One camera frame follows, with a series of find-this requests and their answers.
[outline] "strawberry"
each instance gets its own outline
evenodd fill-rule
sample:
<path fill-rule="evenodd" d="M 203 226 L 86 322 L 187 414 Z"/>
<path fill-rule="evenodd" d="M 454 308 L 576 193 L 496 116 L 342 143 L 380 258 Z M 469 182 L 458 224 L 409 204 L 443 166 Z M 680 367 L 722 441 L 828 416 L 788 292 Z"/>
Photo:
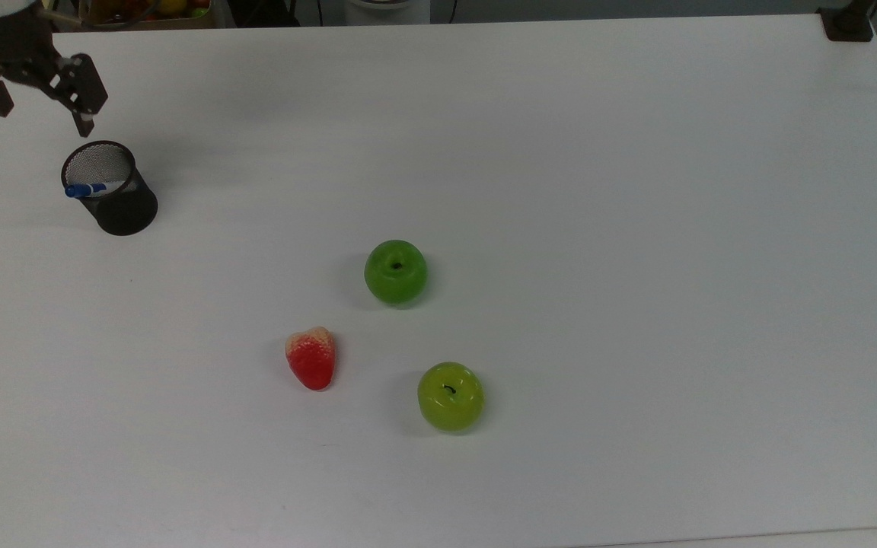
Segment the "strawberry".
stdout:
<path fill-rule="evenodd" d="M 326 327 L 314 327 L 303 333 L 293 333 L 286 340 L 286 361 L 303 386 L 323 390 L 333 378 L 336 364 L 333 336 Z"/>

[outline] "black mesh pen holder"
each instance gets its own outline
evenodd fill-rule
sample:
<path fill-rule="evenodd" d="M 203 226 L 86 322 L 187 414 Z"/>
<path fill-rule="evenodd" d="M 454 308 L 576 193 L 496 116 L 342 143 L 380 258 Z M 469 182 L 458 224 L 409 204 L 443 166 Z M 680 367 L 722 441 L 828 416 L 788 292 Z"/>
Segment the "black mesh pen holder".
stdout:
<path fill-rule="evenodd" d="M 77 198 L 108 234 L 128 236 L 147 228 L 158 214 L 158 198 L 137 173 L 133 154 L 124 145 L 98 140 L 77 148 L 62 170 L 63 188 L 71 184 L 103 184 L 107 193 Z"/>

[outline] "white table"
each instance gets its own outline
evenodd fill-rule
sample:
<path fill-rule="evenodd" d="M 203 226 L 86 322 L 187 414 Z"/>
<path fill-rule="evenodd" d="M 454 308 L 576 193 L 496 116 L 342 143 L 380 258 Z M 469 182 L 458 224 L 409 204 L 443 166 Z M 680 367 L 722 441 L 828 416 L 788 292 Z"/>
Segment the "white table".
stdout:
<path fill-rule="evenodd" d="M 717 538 L 660 542 L 657 548 L 877 548 L 877 530 L 775 534 L 768 537 Z"/>
<path fill-rule="evenodd" d="M 877 42 L 817 15 L 56 38 L 161 201 L 0 120 L 0 547 L 544 547 L 877 527 Z M 432 284 L 362 287 L 382 240 Z M 334 385 L 282 343 L 324 325 Z M 430 365 L 488 390 L 429 429 Z"/>

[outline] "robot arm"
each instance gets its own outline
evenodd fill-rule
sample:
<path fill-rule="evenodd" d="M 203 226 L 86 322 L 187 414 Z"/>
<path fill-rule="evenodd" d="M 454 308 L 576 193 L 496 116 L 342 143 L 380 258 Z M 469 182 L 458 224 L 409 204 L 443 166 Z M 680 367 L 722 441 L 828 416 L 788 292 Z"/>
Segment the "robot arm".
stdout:
<path fill-rule="evenodd" d="M 52 28 L 38 15 L 42 9 L 39 0 L 0 0 L 0 116 L 14 106 L 5 78 L 59 101 L 73 113 L 80 136 L 90 135 L 107 90 L 90 56 L 63 58 L 56 52 Z"/>

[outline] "green apple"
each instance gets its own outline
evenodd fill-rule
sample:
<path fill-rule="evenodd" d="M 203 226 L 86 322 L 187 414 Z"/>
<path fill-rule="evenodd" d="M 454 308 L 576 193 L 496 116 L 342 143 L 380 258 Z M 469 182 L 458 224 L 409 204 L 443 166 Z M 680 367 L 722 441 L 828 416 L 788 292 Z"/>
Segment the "green apple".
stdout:
<path fill-rule="evenodd" d="M 387 240 L 365 263 L 365 284 L 387 304 L 403 304 L 420 295 L 428 280 L 425 257 L 405 240 Z"/>
<path fill-rule="evenodd" d="M 438 364 L 418 382 L 418 407 L 438 430 L 469 428 L 483 414 L 484 405 L 483 385 L 466 365 Z"/>

